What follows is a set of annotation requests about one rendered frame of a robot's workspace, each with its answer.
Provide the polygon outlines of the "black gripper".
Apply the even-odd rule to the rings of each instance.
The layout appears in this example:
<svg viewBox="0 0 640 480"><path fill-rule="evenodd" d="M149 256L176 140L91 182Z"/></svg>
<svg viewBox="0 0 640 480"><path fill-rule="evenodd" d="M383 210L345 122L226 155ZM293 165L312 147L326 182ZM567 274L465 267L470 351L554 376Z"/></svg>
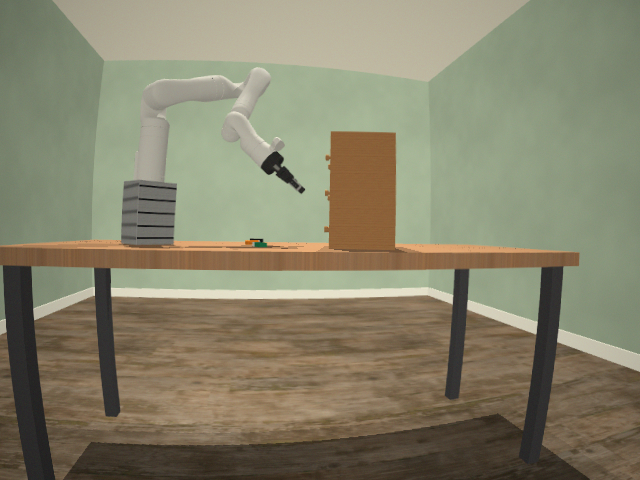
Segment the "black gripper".
<svg viewBox="0 0 640 480"><path fill-rule="evenodd" d="M285 166L283 166L283 168L280 166L283 161L284 158L277 151L275 151L264 160L261 165L261 169L268 175L276 172L276 176L278 176L282 180L285 180L287 184L289 183L296 191L302 194L305 191L305 188L298 183L298 181Z"/></svg>

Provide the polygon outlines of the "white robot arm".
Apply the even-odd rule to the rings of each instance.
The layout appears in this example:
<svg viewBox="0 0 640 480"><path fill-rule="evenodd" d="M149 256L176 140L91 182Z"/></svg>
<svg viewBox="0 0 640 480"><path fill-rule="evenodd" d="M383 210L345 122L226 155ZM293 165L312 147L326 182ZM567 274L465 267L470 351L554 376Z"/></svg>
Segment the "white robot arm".
<svg viewBox="0 0 640 480"><path fill-rule="evenodd" d="M267 144L248 121L270 82L271 76L266 70L254 68L242 83L233 84L223 76L213 75L185 80L161 79L148 85L141 99L141 130L133 180L164 182L170 127L166 108L186 101L211 102L239 97L226 116L221 134L227 142L240 139L241 149L261 168L270 154L285 147L278 137L271 145Z"/></svg>

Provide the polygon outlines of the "brown wooden chest of drawers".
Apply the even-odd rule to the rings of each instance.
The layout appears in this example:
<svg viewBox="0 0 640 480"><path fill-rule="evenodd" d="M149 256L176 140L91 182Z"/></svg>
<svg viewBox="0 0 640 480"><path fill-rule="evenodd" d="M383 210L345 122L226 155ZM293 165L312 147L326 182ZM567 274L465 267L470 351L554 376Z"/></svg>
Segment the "brown wooden chest of drawers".
<svg viewBox="0 0 640 480"><path fill-rule="evenodd" d="M396 133L331 131L329 249L395 250Z"/></svg>

